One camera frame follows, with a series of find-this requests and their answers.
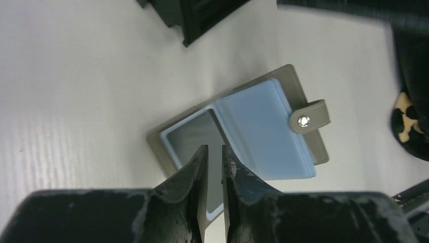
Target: wallet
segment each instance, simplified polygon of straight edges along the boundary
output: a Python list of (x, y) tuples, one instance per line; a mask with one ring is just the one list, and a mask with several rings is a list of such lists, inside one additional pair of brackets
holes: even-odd
[(188, 109), (147, 140), (167, 177), (208, 144), (209, 225), (223, 210), (222, 145), (264, 180), (311, 178), (329, 161), (318, 131), (328, 123), (325, 100), (309, 103), (289, 64)]

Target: metal button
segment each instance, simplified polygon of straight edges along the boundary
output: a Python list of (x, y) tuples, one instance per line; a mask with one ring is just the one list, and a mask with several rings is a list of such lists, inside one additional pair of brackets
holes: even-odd
[(298, 119), (298, 124), (302, 128), (307, 127), (309, 123), (310, 123), (310, 118), (306, 115), (303, 115)]

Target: white surface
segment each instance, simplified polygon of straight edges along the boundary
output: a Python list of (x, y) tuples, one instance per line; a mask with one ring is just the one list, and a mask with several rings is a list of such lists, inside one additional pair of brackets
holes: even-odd
[[(0, 228), (37, 189), (156, 186), (149, 129), (286, 63), (328, 103), (331, 161), (272, 185), (394, 194), (429, 173), (389, 131), (399, 88), (380, 22), (253, 0), (186, 49), (134, 0), (3, 0), (0, 16)], [(206, 242), (224, 239), (219, 217)]]

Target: wallet strap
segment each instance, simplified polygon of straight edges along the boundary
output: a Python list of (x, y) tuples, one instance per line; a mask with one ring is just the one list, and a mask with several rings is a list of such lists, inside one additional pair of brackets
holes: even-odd
[(298, 134), (312, 132), (330, 122), (325, 100), (309, 103), (307, 107), (294, 111), (289, 119), (290, 127)]

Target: gray leather wallet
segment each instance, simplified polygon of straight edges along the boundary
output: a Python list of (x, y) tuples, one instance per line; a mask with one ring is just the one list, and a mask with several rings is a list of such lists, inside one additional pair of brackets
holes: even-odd
[[(213, 115), (210, 109), (207, 110), (207, 107), (220, 98), (261, 84), (269, 79), (278, 80), (292, 108), (293, 113), (289, 118), (289, 124), (285, 124), (285, 126), (290, 126), (295, 133), (303, 135), (314, 158), (314, 165), (328, 162), (329, 156), (318, 131), (319, 128), (330, 123), (326, 102), (318, 100), (308, 103), (295, 69), (290, 64), (238, 86), (233, 90), (216, 95), (182, 112), (152, 130), (147, 136), (148, 143), (167, 177), (173, 175), (180, 168), (180, 165), (177, 163), (178, 160), (181, 161), (182, 165), (187, 163), (190, 159), (188, 157), (193, 155), (196, 150), (194, 147), (198, 147), (201, 143), (209, 144), (207, 225), (223, 209), (222, 186), (220, 185), (221, 168), (218, 168), (218, 166), (220, 166), (222, 159), (221, 145), (227, 143), (225, 136), (222, 135), (222, 129), (218, 129), (219, 122), (216, 120), (216, 116)], [(177, 127), (178, 124), (182, 124), (184, 120), (188, 120), (189, 118), (192, 118), (191, 121), (180, 125), (180, 129), (174, 128), (174, 131), (169, 133), (167, 139), (170, 142), (166, 144), (164, 142), (166, 138), (164, 137), (163, 140), (161, 134), (164, 131), (171, 130), (173, 127)]]

